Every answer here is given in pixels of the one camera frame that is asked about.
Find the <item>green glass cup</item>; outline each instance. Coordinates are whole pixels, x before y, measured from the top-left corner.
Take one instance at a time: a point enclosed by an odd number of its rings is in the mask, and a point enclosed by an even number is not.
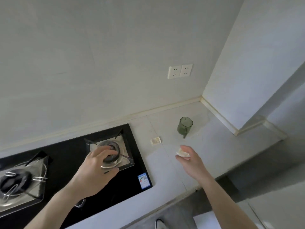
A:
[[[186,137],[186,135],[191,130],[191,127],[193,126],[193,121],[188,117],[181,117],[180,122],[178,124],[177,131],[181,135],[183,135],[183,138]]]

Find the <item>sneaker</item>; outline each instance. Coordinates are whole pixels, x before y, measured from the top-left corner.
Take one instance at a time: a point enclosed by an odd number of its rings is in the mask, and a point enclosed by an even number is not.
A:
[[[156,229],[168,229],[168,227],[161,219],[157,219],[155,225],[156,225]]]

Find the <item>white countertop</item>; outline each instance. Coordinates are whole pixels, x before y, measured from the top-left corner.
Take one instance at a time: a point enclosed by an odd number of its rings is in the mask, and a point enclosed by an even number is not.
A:
[[[177,132],[179,120],[183,116],[190,117],[194,122],[185,139]],[[181,144],[192,146],[216,178],[280,140],[263,125],[234,136],[200,102],[125,123],[130,124],[153,187],[69,229],[118,229],[193,190],[198,183],[184,172],[175,159]],[[152,146],[150,139],[158,136],[162,143]]]

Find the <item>wall socket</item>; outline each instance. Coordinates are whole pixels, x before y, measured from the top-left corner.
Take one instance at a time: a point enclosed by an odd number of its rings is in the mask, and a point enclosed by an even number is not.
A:
[[[192,64],[182,65],[181,73],[180,73],[179,77],[190,76],[192,67],[193,67]]]
[[[170,66],[167,79],[179,78],[180,73],[181,73],[181,65],[180,66]]]

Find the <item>hand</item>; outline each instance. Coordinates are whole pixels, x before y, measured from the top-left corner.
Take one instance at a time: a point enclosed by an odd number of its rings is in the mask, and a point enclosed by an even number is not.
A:
[[[180,157],[176,155],[176,159],[181,163],[185,172],[196,179],[198,182],[207,176],[210,176],[209,172],[205,168],[199,155],[193,150],[192,147],[181,145],[182,151],[187,152],[191,157]]]
[[[108,173],[101,170],[103,160],[111,154],[117,154],[117,151],[110,150],[110,146],[100,146],[90,152],[65,188],[77,200],[97,194],[119,172],[118,168]]]

